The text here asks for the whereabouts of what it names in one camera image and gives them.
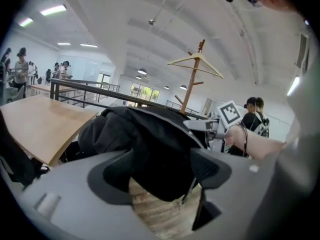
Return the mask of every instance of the wooden floor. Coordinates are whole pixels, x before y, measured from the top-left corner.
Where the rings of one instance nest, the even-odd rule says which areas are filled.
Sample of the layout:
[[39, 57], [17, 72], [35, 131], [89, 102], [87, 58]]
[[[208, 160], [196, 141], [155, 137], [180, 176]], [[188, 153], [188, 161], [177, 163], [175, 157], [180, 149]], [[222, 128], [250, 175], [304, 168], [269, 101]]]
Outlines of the wooden floor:
[[129, 182], [133, 198], [133, 210], [145, 225], [160, 239], [172, 240], [192, 234], [201, 188], [197, 185], [187, 202], [180, 207], [182, 199], [162, 201], [144, 190], [134, 179]]

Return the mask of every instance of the forearm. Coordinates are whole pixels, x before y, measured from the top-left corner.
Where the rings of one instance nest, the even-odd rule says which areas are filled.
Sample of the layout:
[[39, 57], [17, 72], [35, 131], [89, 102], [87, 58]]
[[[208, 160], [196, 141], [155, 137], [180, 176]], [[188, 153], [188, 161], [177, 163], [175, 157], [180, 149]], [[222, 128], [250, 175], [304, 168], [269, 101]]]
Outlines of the forearm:
[[[233, 144], [241, 150], [245, 149], [245, 133], [239, 125], [230, 128]], [[247, 129], [246, 153], [254, 159], [263, 159], [267, 154], [280, 151], [285, 143], [262, 137]]]

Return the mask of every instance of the security camera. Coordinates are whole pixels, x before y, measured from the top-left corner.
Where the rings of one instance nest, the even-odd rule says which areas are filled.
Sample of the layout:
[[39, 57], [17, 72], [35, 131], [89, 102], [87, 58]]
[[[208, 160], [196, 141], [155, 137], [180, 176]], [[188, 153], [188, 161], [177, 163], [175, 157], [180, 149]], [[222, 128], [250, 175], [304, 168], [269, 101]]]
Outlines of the security camera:
[[155, 20], [155, 19], [149, 19], [148, 22], [149, 22], [149, 24], [150, 24], [151, 26], [154, 26], [155, 23], [156, 23], [156, 20]]

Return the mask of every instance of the jacket zipper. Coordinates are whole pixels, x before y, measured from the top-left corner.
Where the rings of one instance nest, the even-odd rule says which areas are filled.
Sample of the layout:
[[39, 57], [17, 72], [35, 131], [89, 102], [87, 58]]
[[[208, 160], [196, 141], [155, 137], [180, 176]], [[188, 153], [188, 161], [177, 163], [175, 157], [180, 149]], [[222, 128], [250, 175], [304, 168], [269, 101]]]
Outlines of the jacket zipper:
[[167, 123], [169, 123], [170, 125], [178, 128], [180, 131], [182, 131], [183, 133], [185, 133], [186, 135], [188, 135], [191, 139], [193, 139], [198, 145], [200, 148], [205, 148], [202, 143], [200, 142], [200, 140], [198, 140], [198, 138], [193, 134], [192, 131], [187, 131], [186, 129], [182, 128], [180, 125], [176, 124], [175, 122], [172, 122], [171, 120], [169, 120], [168, 118], [165, 118], [161, 115], [158, 115], [156, 113], [152, 113], [152, 112], [149, 112], [149, 111], [145, 111], [143, 109], [139, 109], [139, 108], [136, 108], [136, 107], [130, 107], [130, 109], [133, 109], [133, 110], [137, 110], [137, 111], [140, 111], [140, 112], [143, 112], [143, 113], [146, 113], [146, 114], [149, 114], [149, 115], [152, 115], [156, 118], [159, 118], [163, 121], [166, 121]]

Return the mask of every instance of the black trousers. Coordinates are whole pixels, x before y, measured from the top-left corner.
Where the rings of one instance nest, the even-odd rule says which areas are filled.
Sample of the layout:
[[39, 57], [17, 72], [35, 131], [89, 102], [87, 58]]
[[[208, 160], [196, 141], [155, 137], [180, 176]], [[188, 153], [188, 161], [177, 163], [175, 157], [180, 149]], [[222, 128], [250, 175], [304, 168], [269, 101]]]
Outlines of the black trousers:
[[23, 98], [26, 97], [26, 89], [27, 89], [27, 82], [23, 83], [16, 83], [15, 81], [12, 82], [14, 88], [18, 88], [18, 91], [24, 86], [24, 91], [23, 91]]

